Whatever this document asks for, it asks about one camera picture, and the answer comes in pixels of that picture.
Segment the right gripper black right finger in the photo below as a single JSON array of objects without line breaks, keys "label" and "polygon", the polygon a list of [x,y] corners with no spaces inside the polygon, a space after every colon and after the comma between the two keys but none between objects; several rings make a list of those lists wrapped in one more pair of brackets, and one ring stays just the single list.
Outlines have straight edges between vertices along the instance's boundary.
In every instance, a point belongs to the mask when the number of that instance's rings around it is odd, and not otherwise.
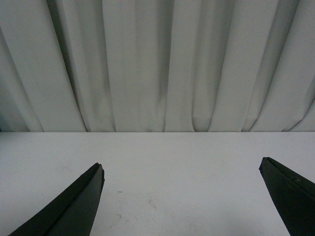
[{"label": "right gripper black right finger", "polygon": [[315,234],[315,184],[270,157],[259,167],[271,199],[291,236]]}]

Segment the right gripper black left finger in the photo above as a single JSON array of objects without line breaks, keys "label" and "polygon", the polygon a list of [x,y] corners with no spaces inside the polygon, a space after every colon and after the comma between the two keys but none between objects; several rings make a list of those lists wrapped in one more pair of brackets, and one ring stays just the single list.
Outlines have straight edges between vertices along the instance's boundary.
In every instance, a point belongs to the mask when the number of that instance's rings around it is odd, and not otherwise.
[{"label": "right gripper black left finger", "polygon": [[95,163],[11,235],[89,236],[104,182],[104,169]]}]

